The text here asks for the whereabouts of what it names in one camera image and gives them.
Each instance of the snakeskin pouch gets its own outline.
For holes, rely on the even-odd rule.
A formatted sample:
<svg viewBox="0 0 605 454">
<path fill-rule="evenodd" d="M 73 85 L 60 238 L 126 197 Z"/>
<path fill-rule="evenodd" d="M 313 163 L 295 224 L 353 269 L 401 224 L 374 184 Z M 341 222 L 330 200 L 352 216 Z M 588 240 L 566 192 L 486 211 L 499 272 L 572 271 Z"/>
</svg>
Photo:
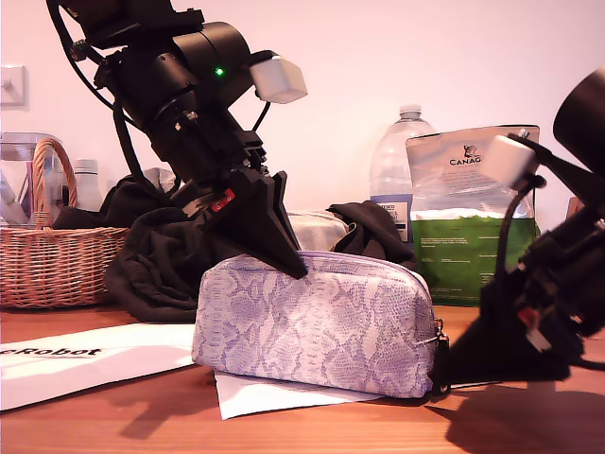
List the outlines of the snakeskin pouch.
<svg viewBox="0 0 605 454">
<path fill-rule="evenodd" d="M 248 255 L 206 271 L 193 360 L 394 397 L 429 392 L 437 331 L 423 278 L 368 257 L 300 254 L 309 270 L 300 280 Z"/>
</svg>

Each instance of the green bag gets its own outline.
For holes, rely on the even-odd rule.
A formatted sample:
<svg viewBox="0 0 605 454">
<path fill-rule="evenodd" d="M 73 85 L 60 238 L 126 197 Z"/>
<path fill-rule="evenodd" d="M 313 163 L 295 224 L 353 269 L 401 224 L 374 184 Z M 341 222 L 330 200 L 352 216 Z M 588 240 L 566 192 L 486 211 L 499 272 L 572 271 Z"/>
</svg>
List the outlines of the green bag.
<svg viewBox="0 0 605 454">
<path fill-rule="evenodd" d="M 478 167 L 496 135 L 522 130 L 538 141 L 539 129 L 530 125 L 452 131 L 406 141 L 418 273 L 436 305 L 478 306 L 481 288 L 492 279 L 500 225 L 515 191 L 483 176 Z M 509 266 L 538 234 L 532 193 L 523 199 L 510 226 Z"/>
</svg>

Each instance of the black cloth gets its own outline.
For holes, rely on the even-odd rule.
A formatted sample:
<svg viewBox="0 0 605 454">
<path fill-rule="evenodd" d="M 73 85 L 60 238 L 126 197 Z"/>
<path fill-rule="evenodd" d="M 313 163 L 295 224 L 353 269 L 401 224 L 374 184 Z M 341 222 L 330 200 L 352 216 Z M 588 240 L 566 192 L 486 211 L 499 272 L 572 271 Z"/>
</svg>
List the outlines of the black cloth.
<svg viewBox="0 0 605 454">
<path fill-rule="evenodd" d="M 105 274 L 110 295 L 141 322 L 194 323 L 205 271 L 239 252 L 208 240 L 180 208 L 138 218 Z"/>
<path fill-rule="evenodd" d="M 143 187 L 131 176 L 123 178 L 108 193 L 98 213 L 63 206 L 53 229 L 94 229 L 96 227 L 130 227 L 140 216 L 174 203 L 151 184 Z"/>
<path fill-rule="evenodd" d="M 416 256 L 399 237 L 389 212 L 373 201 L 334 204 L 328 211 L 347 224 L 354 224 L 349 234 L 334 248 L 337 253 L 351 253 L 380 258 L 416 270 Z"/>
</svg>

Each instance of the paper sheet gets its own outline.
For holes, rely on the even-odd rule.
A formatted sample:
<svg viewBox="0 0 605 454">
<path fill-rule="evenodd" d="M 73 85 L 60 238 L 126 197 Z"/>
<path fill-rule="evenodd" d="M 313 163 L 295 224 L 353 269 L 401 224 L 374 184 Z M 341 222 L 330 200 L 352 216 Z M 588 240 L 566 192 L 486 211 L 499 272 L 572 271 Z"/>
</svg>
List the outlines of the paper sheet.
<svg viewBox="0 0 605 454">
<path fill-rule="evenodd" d="M 135 323 L 0 344 L 0 410 L 190 365 L 194 329 Z"/>
<path fill-rule="evenodd" d="M 215 371 L 222 419 L 259 411 L 360 402 L 384 395 Z"/>
</svg>

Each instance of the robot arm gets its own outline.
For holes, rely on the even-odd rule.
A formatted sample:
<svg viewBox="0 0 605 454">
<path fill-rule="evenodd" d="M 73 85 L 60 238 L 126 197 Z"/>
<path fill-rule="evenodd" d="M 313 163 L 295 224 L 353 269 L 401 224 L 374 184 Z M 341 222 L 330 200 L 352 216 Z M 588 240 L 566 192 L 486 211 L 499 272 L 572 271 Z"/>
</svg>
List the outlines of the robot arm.
<svg viewBox="0 0 605 454">
<path fill-rule="evenodd" d="M 68 58 L 98 64 L 96 89 L 114 96 L 113 118 L 132 175 L 145 185 L 126 121 L 143 131 L 185 182 L 173 201 L 200 228 L 300 278 L 306 274 L 287 219 L 284 172 L 269 176 L 263 142 L 229 107 L 256 85 L 267 102 L 306 95 L 303 75 L 271 51 L 251 54 L 224 23 L 201 11 L 176 12 L 170 0 L 47 0 Z M 63 7 L 86 40 L 74 44 Z M 95 49 L 121 48 L 106 57 Z"/>
<path fill-rule="evenodd" d="M 582 358 L 583 337 L 605 325 L 605 67 L 563 102 L 554 134 L 590 170 L 567 163 L 526 138 L 494 139 L 481 171 L 519 191 L 500 231 L 493 280 L 481 291 L 479 318 L 433 372 L 441 385 L 563 380 L 569 366 L 605 370 Z M 504 267 L 508 225 L 549 168 L 584 208 L 537 238 L 515 270 Z"/>
</svg>

